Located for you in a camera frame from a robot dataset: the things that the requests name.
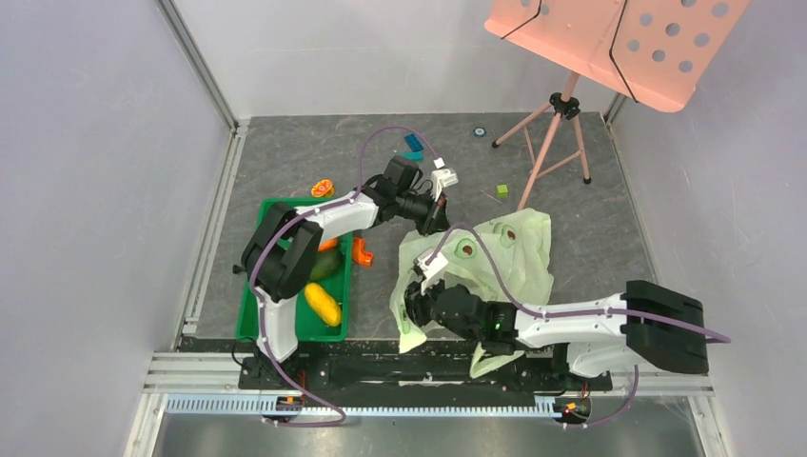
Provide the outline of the pale green plastic bag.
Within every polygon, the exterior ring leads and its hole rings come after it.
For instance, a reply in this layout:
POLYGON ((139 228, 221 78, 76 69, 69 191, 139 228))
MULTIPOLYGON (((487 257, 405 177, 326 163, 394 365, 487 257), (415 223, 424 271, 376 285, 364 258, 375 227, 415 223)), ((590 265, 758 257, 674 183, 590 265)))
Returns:
MULTIPOLYGON (((503 284, 520 303, 547 305, 554 283, 554 277, 548 271, 550 216, 535 209, 523 209, 482 222, 474 230, 480 235, 480 240, 466 230, 457 229, 443 244, 441 253, 448 260, 443 277, 446 284, 449 287, 466 286, 485 301, 505 302, 507 297, 502 286, 482 252, 482 247, 487 247, 503 284)), ((399 275, 389 307, 400 332, 401 354, 423 345, 427 341, 426 333, 441 327, 430 323, 418 328, 406 316, 404 292, 411 282, 418 279, 413 270, 415 259, 424 251, 436 247, 442 239, 442 233, 421 236, 416 231, 410 231, 399 245, 399 275)))

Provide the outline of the yellow fake fruit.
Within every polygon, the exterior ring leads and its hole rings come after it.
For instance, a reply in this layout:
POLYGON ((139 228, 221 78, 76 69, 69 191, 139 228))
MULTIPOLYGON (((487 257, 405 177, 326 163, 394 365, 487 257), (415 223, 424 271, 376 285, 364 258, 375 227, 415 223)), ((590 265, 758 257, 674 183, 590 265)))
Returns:
POLYGON ((304 296, 313 312, 329 327, 342 324, 342 309, 338 302, 319 284, 309 283, 304 288, 304 296))

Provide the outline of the dark green fake avocado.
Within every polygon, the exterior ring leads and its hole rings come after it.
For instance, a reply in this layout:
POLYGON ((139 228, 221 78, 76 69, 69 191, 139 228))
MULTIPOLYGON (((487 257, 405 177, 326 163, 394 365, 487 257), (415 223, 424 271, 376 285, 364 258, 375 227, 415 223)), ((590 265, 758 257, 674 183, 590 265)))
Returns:
POLYGON ((319 251, 309 274, 310 282, 320 282, 342 270, 344 255, 337 248, 319 251))

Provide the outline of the orange fake fruit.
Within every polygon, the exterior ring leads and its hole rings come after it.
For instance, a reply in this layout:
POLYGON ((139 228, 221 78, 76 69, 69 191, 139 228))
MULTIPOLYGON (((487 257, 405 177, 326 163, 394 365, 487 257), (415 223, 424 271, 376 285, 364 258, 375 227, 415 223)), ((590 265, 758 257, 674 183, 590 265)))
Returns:
POLYGON ((339 239, 338 238, 332 238, 332 239, 329 239, 329 240, 326 240, 326 241, 322 242, 318 247, 318 251, 319 252, 328 251, 330 249, 336 248, 337 246, 339 246, 339 239))

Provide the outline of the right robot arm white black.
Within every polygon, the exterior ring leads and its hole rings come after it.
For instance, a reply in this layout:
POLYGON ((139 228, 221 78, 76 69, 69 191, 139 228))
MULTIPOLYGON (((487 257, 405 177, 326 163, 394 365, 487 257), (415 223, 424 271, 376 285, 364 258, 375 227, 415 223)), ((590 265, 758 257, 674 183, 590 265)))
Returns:
POLYGON ((707 345, 718 341, 704 327, 700 301, 635 280, 622 293, 599 300, 518 308, 484 301, 467 287, 445 282, 423 289, 411 283, 403 295, 405 322, 437 324, 475 343, 471 378, 501 368, 531 349, 551 347, 552 381, 576 387, 585 378, 647 362, 660 370, 703 375, 707 345))

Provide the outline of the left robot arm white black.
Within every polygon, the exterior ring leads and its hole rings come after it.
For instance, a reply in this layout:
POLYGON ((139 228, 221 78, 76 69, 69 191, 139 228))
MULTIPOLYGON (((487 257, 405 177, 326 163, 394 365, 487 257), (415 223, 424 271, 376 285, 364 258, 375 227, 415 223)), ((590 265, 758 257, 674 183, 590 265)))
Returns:
POLYGON ((273 204, 242 254, 242 266, 257 299, 257 345, 267 358, 262 373, 274 387, 289 387, 299 363, 296 300, 309 281, 322 242, 356 230, 375 228, 396 217, 411 221, 421 235, 448 230, 444 191, 458 183, 455 170, 434 162, 430 189, 417 191, 420 167, 393 157, 384 173, 370 177, 347 195, 308 207, 273 204))

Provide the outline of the teal rectangular block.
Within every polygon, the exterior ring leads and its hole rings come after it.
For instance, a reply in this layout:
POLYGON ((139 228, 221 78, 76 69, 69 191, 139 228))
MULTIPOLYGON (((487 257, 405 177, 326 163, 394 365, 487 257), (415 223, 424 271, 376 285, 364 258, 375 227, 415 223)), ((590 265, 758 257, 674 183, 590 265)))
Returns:
POLYGON ((423 154, 420 151, 403 152, 403 153, 400 153, 400 156, 402 156, 402 157, 404 157, 406 159, 412 160, 412 161, 416 161, 416 162, 423 160, 423 154))

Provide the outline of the orange curved toy piece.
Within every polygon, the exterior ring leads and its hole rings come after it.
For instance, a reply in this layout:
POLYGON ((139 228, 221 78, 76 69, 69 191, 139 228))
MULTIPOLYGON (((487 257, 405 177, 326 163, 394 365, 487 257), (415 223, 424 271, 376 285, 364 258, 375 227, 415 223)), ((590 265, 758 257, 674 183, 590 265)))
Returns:
POLYGON ((373 264, 374 254, 366 249, 364 238, 356 237, 351 248, 351 259, 361 267, 369 268, 373 264))

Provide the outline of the blue lego brick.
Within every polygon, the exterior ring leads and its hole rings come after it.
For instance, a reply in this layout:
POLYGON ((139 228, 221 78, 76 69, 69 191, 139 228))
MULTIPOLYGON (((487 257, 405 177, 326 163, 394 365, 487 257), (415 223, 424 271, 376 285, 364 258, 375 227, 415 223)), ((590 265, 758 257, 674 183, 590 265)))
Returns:
POLYGON ((423 151, 423 144, 419 139, 418 135, 415 133, 409 133, 405 136, 404 141, 410 148, 412 152, 421 152, 423 151))

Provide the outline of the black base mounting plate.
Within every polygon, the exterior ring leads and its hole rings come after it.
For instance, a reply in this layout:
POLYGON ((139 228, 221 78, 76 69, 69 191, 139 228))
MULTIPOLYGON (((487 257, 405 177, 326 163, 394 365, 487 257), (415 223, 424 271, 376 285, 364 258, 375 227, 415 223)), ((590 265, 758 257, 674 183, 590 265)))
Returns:
POLYGON ((297 382, 338 407, 527 406, 535 396, 613 388, 608 373, 593 379, 572 374, 561 363, 561 349, 529 351, 473 379, 474 348, 461 341, 428 341, 401 354, 392 340, 301 343, 281 363, 289 380, 256 351, 242 362, 238 387, 281 390, 297 382))

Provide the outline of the orange yellow round toy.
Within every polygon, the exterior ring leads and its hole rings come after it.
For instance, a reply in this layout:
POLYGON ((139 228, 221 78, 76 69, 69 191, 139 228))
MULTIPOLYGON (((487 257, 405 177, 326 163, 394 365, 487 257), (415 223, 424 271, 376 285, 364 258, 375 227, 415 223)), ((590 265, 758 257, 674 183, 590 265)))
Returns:
POLYGON ((335 187, 330 179, 323 179, 311 188, 314 198, 330 198, 335 194, 335 187))

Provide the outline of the pink music stand desk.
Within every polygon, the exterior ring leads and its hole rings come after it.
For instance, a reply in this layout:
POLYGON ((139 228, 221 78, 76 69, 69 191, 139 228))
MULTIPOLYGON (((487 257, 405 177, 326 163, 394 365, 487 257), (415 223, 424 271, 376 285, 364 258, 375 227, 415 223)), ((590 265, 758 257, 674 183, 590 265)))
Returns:
POLYGON ((661 112, 682 110, 742 0, 495 1, 487 31, 661 112))

